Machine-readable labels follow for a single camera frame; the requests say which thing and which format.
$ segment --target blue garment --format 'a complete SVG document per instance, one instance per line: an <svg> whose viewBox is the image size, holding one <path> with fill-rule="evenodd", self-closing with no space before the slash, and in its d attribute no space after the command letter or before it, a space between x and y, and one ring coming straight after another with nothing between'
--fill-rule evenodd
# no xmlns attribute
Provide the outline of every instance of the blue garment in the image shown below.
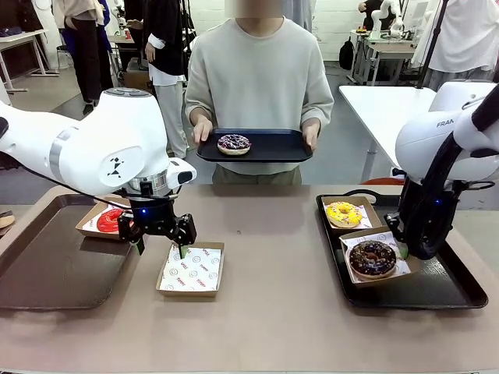
<svg viewBox="0 0 499 374"><path fill-rule="evenodd" d="M104 46L106 47L106 49L108 51L111 51L111 43L109 43L108 35L106 34L106 29L105 29L105 27L111 21L111 16L109 15L110 14L109 7L106 0L99 0L99 2L104 6L104 25L103 26L99 25L97 27L97 37L99 37L104 42ZM65 29L62 29L61 35L64 38L69 54L72 57L76 56L75 30L71 29L70 27L66 27Z"/></svg>

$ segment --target black coat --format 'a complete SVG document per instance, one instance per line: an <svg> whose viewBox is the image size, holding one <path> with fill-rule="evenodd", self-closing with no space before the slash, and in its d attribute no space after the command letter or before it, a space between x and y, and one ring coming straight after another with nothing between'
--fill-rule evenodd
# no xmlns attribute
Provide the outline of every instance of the black coat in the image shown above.
<svg viewBox="0 0 499 374"><path fill-rule="evenodd" d="M151 34L165 42L163 49L156 50L156 60L152 65L171 76L183 75L184 44L179 0L145 0L143 14L144 43Z"/></svg>

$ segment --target person's left hand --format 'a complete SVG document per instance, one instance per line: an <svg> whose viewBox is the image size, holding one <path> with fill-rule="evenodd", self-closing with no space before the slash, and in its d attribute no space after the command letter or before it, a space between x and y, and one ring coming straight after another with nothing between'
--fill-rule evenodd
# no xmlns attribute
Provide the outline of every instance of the person's left hand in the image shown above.
<svg viewBox="0 0 499 374"><path fill-rule="evenodd" d="M156 48L151 43L146 45L146 56L148 62L154 62L156 59Z"/></svg>
<svg viewBox="0 0 499 374"><path fill-rule="evenodd" d="M317 139L319 138L320 121L318 118L306 120L302 125L303 139L312 151L317 149Z"/></svg>

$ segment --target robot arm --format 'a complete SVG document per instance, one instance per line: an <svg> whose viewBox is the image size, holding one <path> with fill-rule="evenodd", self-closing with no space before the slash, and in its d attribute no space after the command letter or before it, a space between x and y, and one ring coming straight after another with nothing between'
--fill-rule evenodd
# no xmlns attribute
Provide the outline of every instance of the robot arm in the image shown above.
<svg viewBox="0 0 499 374"><path fill-rule="evenodd" d="M477 189L478 182L493 185L483 181L493 181L499 169L497 102L499 86L493 83L446 83L435 98L437 111L400 132L396 154L408 178L398 212L385 219L414 256L436 255L463 191Z"/></svg>
<svg viewBox="0 0 499 374"><path fill-rule="evenodd" d="M123 226L120 236L131 242L142 242L143 234L164 235L179 245L196 239L190 214L174 214L172 192L195 179L196 170L169 159L167 142L156 100L139 90L105 91L81 122L0 103L0 152L77 192L128 197L131 209L121 218L133 217L133 226Z"/></svg>
<svg viewBox="0 0 499 374"><path fill-rule="evenodd" d="M394 24L391 26L390 35L392 37L400 37L402 35L404 21L402 20L402 11L400 9L399 0L383 0L380 10L375 10L371 14L374 25L370 34L370 39L381 38L381 20L389 16L389 9L391 9L391 13L396 17Z"/></svg>

